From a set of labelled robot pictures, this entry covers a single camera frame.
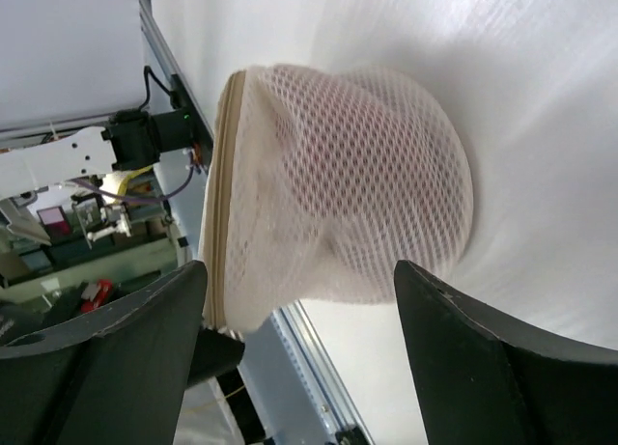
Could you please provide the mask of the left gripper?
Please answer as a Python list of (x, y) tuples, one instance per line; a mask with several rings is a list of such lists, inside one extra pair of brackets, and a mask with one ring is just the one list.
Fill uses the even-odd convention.
[(107, 303), (114, 293), (114, 285), (106, 279), (82, 283), (60, 292), (46, 310), (1, 302), (1, 346), (30, 333), (66, 322), (92, 312)]

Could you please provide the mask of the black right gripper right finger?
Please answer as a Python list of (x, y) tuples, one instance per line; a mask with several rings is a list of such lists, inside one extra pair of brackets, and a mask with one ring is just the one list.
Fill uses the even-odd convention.
[(429, 443), (616, 443), (615, 350), (518, 320), (408, 261), (394, 285)]

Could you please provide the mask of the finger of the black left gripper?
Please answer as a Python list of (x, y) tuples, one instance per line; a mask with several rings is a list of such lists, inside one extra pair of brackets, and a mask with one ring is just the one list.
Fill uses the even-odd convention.
[(244, 351), (244, 342), (216, 330), (202, 328), (197, 335), (187, 386), (193, 387), (231, 372), (239, 365)]

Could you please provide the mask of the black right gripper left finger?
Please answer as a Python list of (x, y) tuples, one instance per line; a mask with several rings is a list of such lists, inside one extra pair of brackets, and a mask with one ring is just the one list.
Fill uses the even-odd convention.
[(3, 347), (2, 443), (172, 443), (206, 286), (190, 262)]

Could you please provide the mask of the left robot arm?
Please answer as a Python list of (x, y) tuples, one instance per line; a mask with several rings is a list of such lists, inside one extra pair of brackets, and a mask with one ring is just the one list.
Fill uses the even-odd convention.
[(109, 123), (87, 126), (57, 141), (1, 154), (1, 224), (15, 236), (48, 244), (49, 233), (15, 200), (51, 185), (156, 164), (163, 153), (188, 149), (189, 174), (211, 155), (212, 138), (186, 107), (151, 115), (121, 111)]

